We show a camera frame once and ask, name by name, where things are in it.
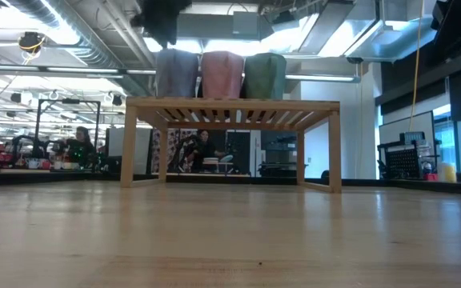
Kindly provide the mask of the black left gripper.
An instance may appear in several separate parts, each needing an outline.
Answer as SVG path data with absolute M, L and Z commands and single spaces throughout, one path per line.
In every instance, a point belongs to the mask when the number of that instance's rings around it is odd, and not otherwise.
M 132 27 L 142 27 L 161 47 L 177 42 L 178 16 L 192 5 L 192 0 L 142 0 L 141 11 L 130 20 Z

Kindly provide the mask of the grey mug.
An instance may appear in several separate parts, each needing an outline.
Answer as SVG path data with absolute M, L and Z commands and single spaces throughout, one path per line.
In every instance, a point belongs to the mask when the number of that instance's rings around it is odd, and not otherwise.
M 194 98 L 198 78 L 198 55 L 165 49 L 156 56 L 156 96 Z

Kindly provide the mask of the pink mug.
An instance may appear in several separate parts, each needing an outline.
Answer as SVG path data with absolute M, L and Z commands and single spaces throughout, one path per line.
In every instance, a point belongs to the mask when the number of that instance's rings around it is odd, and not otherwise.
M 229 51 L 211 51 L 202 55 L 201 85 L 203 98 L 239 98 L 244 58 Z

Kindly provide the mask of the green mug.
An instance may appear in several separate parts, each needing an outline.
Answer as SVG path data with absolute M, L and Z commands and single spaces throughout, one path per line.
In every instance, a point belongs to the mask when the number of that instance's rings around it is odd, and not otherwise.
M 280 54 L 261 53 L 246 58 L 242 98 L 282 100 L 287 60 Z

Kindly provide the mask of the long ceiling light tube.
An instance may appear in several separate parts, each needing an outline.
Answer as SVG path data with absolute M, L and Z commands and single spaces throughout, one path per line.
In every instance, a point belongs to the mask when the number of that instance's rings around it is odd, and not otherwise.
M 68 74 L 86 75 L 92 78 L 122 78 L 124 75 L 156 75 L 153 69 L 103 69 L 86 67 L 60 67 L 60 66 L 28 66 L 28 65 L 1 65 L 0 74 L 58 74 L 66 77 Z M 308 81 L 308 82 L 352 82 L 357 83 L 361 80 L 358 76 L 341 76 L 325 74 L 287 74 L 285 77 L 289 81 Z

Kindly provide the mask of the wooden slatted rack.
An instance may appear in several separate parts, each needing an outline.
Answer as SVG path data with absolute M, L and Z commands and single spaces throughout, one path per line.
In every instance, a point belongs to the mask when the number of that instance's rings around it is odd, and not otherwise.
M 134 180 L 133 152 L 122 156 L 120 186 L 134 188 L 166 181 L 167 134 L 169 129 L 274 130 L 297 134 L 296 182 L 332 194 L 342 192 L 340 103 L 270 99 L 156 98 L 129 97 L 126 100 L 125 139 L 133 145 L 137 121 L 160 131 L 158 179 Z M 305 133 L 328 124 L 329 183 L 309 183 L 305 179 Z

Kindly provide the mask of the patterned partition panel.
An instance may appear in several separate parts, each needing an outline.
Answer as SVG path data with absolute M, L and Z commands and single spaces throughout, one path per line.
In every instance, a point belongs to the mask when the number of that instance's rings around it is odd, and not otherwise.
M 178 145 L 184 138 L 189 138 L 197 134 L 197 130 L 169 129 L 167 134 L 167 163 L 170 164 L 174 159 L 174 154 Z M 152 174 L 157 174 L 160 160 L 160 131 L 157 129 L 152 130 L 150 156 L 150 172 Z

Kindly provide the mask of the white partition panel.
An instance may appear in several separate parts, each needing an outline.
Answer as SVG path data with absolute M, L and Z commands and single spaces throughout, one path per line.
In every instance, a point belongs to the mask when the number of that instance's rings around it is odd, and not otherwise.
M 150 160 L 150 140 L 152 129 L 137 128 L 133 137 L 134 144 L 128 144 L 125 139 L 125 129 L 111 127 L 106 130 L 106 150 L 109 157 L 121 158 L 130 147 L 134 148 L 133 165 L 136 174 L 148 172 Z

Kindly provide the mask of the person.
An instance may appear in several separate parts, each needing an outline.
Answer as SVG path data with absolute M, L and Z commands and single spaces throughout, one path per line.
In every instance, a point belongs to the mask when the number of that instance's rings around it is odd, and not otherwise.
M 225 151 L 217 150 L 216 145 L 210 140 L 208 130 L 198 130 L 197 134 L 191 139 L 183 149 L 183 156 L 180 158 L 179 167 L 187 166 L 191 173 L 214 173 L 217 171 L 217 165 L 205 164 L 207 158 L 225 158 Z
M 91 155 L 94 153 L 94 145 L 91 143 L 89 130 L 84 126 L 76 128 L 75 137 L 63 141 L 68 148 L 68 157 L 72 162 L 81 167 L 90 165 Z

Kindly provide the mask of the grey equipment shelf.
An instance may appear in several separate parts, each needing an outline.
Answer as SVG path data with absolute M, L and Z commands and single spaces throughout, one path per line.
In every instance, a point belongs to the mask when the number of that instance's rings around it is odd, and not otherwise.
M 259 173 L 267 178 L 294 178 L 296 176 L 296 136 L 274 136 L 262 141 L 263 160 Z

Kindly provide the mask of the black pegboard rack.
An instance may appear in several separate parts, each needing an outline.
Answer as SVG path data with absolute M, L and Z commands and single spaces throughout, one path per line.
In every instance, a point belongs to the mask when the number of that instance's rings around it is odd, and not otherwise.
M 425 181 L 425 174 L 438 174 L 438 158 L 424 132 L 404 132 L 395 142 L 377 146 L 379 177 L 384 180 Z

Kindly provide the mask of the yellow container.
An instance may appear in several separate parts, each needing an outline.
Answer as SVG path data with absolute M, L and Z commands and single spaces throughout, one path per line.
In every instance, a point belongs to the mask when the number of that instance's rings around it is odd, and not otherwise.
M 457 182 L 456 169 L 451 163 L 442 162 L 438 167 L 438 176 L 441 182 Z

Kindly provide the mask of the black metal frame stand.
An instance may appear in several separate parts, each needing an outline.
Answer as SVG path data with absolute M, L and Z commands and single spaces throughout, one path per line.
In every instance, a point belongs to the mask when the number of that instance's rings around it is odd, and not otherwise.
M 75 98 L 64 98 L 64 99 L 39 99 L 38 100 L 38 108 L 36 113 L 36 122 L 34 128 L 34 137 L 33 137 L 33 148 L 32 148 L 32 155 L 39 156 L 39 152 L 41 151 L 43 155 L 46 155 L 46 145 L 42 144 L 39 140 L 39 129 L 41 125 L 41 117 L 42 115 L 47 112 L 52 106 L 61 103 L 64 106 L 87 106 L 90 110 L 88 114 L 95 114 L 94 120 L 94 143 L 93 149 L 90 152 L 91 154 L 96 154 L 96 144 L 98 141 L 98 129 L 100 123 L 100 116 L 101 116 L 101 102 L 100 101 L 91 101 L 91 100 L 80 100 Z

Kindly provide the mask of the silver ventilation duct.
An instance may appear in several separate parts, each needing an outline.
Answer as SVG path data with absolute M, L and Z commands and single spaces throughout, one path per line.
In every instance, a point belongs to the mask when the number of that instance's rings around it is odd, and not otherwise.
M 394 62 L 431 42 L 436 0 L 306 0 L 296 54 Z

